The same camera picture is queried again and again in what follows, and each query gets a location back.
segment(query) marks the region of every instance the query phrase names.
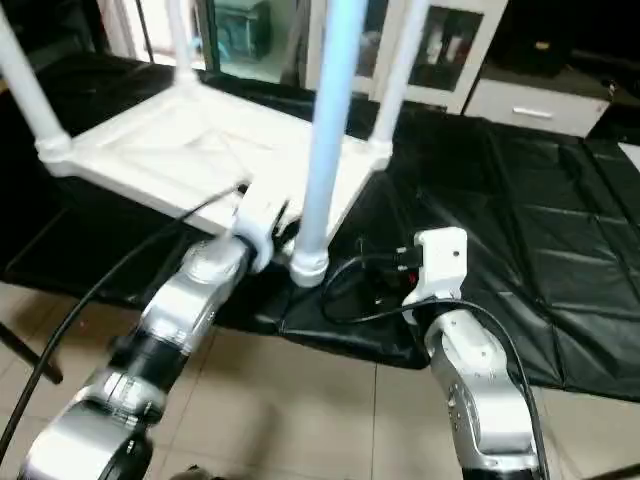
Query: tiled floor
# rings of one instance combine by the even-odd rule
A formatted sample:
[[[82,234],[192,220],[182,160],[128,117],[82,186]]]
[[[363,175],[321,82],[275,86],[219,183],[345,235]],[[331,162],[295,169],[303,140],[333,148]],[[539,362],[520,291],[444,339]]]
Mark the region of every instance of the tiled floor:
[[[0,284],[0,317],[41,350],[71,301]],[[58,355],[65,381],[42,381],[1,479],[15,478],[31,441],[104,360],[136,315],[92,305]],[[29,374],[0,348],[0,426]],[[640,462],[640,406],[536,391],[553,478]],[[441,392],[430,372],[332,356],[277,338],[222,330],[207,338],[172,390],[149,479],[192,464],[230,479],[460,478]]]

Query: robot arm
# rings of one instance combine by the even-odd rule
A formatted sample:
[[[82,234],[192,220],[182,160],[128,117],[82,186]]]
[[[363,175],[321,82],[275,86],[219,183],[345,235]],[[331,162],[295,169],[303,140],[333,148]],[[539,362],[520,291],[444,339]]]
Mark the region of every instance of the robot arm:
[[[403,305],[429,297],[459,299],[467,275],[467,234],[455,227],[422,231],[422,267]],[[404,312],[417,327],[411,310]],[[538,457],[531,414],[507,371],[502,344],[468,310],[440,315],[424,337],[431,370],[444,391],[465,479],[533,479]]]
[[[147,430],[215,315],[248,271],[273,255],[272,232],[285,196],[249,187],[234,227],[194,245],[158,290],[140,323],[37,437],[21,470],[35,480],[143,478],[152,454]]]
[[[537,478],[531,416],[496,337],[467,310],[440,315],[425,337],[431,370],[447,398],[465,479]]]

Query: black wire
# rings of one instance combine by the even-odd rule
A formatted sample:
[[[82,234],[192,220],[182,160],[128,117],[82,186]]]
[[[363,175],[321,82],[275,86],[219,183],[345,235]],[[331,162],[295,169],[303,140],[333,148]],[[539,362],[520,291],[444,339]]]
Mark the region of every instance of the black wire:
[[[362,261],[360,257],[354,257],[348,262],[346,262],[343,266],[354,265]],[[345,267],[344,269],[338,268],[336,272],[344,272],[350,267]],[[516,349],[516,345],[509,335],[507,329],[502,325],[500,320],[498,320],[489,310],[481,307],[480,305],[476,305],[475,303],[468,302],[466,300],[458,300],[453,298],[428,298],[426,300],[421,300],[419,302],[410,303],[408,305],[403,305],[401,307],[393,308],[391,310],[387,310],[385,312],[374,313],[371,315],[365,315],[361,317],[344,317],[337,318],[329,315],[326,311],[326,294],[329,290],[329,287],[332,283],[335,282],[336,278],[338,278],[342,273],[332,275],[325,284],[325,287],[322,292],[322,296],[320,298],[320,309],[322,311],[323,316],[329,320],[331,323],[336,325],[357,325],[365,322],[372,322],[374,320],[380,320],[383,318],[390,317],[391,315],[397,315],[402,312],[406,312],[408,310],[414,310],[419,307],[423,307],[426,305],[452,305],[457,307],[463,307],[471,311],[475,311],[484,315],[484,317],[491,320],[493,325],[500,331],[500,334],[506,340],[509,350],[511,351],[511,355],[516,362],[516,367],[518,369],[518,375],[520,375],[520,383],[522,384],[522,393],[524,394],[524,400],[527,404],[527,408],[529,409],[529,415],[531,417],[531,427],[533,429],[533,438],[536,442],[537,449],[537,457],[538,457],[538,468],[540,469],[540,478],[542,480],[549,480],[549,465],[547,463],[547,453],[544,447],[544,438],[542,435],[542,426],[540,424],[540,417],[538,415],[538,408],[536,406],[536,400],[533,395],[533,391],[531,390],[531,386],[529,384],[529,379],[527,378],[527,374],[524,370],[524,364],[522,363],[522,359],[520,358],[520,354]]]
[[[233,193],[238,188],[238,185],[234,185],[231,188],[223,190],[206,201],[202,202],[198,206],[192,208],[191,210],[185,212],[184,214],[176,217],[171,222],[166,224],[164,227],[157,230],[155,233],[149,235],[145,240],[143,240],[140,244],[138,244],[135,248],[130,250],[124,257],[122,257],[118,263],[116,263],[111,269],[105,273],[100,280],[98,280],[89,291],[75,304],[73,309],[67,314],[64,320],[58,325],[56,330],[51,335],[51,338],[47,342],[42,355],[40,356],[40,360],[34,366],[33,371],[31,372],[31,376],[27,381],[24,389],[22,390],[22,394],[20,395],[20,399],[13,409],[13,413],[7,422],[7,426],[2,433],[2,438],[0,439],[0,465],[4,460],[4,457],[7,453],[7,449],[9,448],[9,443],[13,438],[13,434],[16,431],[18,423],[20,419],[24,415],[24,411],[27,408],[27,404],[33,395],[36,386],[38,385],[38,381],[40,380],[40,376],[42,375],[44,369],[49,363],[49,359],[51,355],[58,347],[58,344],[62,340],[64,334],[69,330],[69,327],[73,324],[74,320],[78,317],[82,309],[91,301],[91,299],[95,296],[95,294],[100,290],[105,283],[107,283],[127,262],[129,262],[132,258],[136,257],[140,252],[142,252],[145,248],[152,245],[156,241],[160,240],[162,237],[171,233],[176,227],[178,227],[184,220],[189,218],[191,215],[196,213],[198,210],[220,200],[222,197],[227,196],[230,193]]]

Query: white cylinder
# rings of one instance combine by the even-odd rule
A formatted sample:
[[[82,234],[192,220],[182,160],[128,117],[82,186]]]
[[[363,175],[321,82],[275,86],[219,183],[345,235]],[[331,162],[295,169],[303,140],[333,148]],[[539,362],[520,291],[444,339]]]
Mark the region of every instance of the white cylinder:
[[[422,42],[429,6],[429,0],[411,0],[400,34],[398,50],[391,65],[380,110],[373,127],[373,134],[369,139],[372,143],[389,146],[391,144],[393,131],[400,115],[400,107],[407,92],[411,69]]]
[[[327,223],[349,114],[367,0],[330,0],[304,208],[291,278],[301,287],[322,282],[329,266]]]
[[[68,150],[69,135],[62,129],[20,43],[0,7],[0,70],[29,128],[39,153]]]
[[[191,68],[191,47],[187,38],[187,30],[182,18],[182,0],[167,0],[167,15],[169,16],[169,29],[171,41],[176,56],[176,70],[174,83],[182,81],[192,82],[198,79]]]

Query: black leather cover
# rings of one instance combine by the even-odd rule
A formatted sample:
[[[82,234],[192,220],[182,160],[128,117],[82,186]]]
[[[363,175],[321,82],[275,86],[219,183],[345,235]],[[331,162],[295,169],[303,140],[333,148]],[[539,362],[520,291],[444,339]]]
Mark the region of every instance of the black leather cover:
[[[165,88],[170,71],[85,55],[48,69],[42,81],[63,125],[77,134]],[[311,118],[309,92],[225,76],[207,81]],[[349,133],[366,138],[376,110],[366,100],[354,100]],[[81,180],[48,176],[6,94],[0,97],[0,118],[5,281],[79,295],[166,221]],[[367,184],[331,244],[331,255],[385,252],[410,244],[418,230],[461,226],[469,235],[464,298],[502,320],[535,383],[636,400],[638,185],[640,173],[613,143],[406,105],[389,168]],[[100,292],[101,299],[142,308],[187,246],[202,236],[184,227],[132,263]],[[377,280],[375,288],[372,283],[354,288],[344,300],[345,311],[349,304],[369,308],[367,289],[386,285]],[[393,304],[403,291],[387,293],[385,302]],[[432,313],[418,313],[423,326]],[[334,326],[319,313],[318,292],[295,289],[277,266],[248,277],[219,318],[234,328],[334,353],[405,368],[427,364],[400,316]]]

